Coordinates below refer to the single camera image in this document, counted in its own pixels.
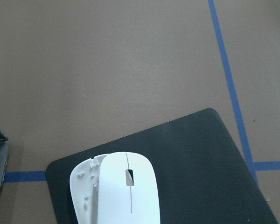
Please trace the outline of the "white computer mouse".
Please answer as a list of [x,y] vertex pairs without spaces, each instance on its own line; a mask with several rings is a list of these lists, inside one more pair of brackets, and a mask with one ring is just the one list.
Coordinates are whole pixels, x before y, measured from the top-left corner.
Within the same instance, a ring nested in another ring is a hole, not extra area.
[[159,224],[158,188],[143,155],[115,152],[89,158],[70,174],[70,195],[79,224]]

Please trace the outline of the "brown paper table cover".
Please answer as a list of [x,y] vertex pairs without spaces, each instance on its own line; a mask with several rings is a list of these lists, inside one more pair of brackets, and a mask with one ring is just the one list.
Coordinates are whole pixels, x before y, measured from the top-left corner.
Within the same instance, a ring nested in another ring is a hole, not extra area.
[[280,161],[280,0],[0,0],[8,174],[205,108]]

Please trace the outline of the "black mouse pad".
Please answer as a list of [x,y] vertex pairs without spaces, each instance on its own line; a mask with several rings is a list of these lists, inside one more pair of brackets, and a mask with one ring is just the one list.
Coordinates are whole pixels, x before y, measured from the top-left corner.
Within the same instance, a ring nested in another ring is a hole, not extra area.
[[69,187],[73,168],[120,151],[139,153],[152,163],[163,224],[277,223],[219,114],[210,108],[51,162],[45,176],[58,223],[77,222]]

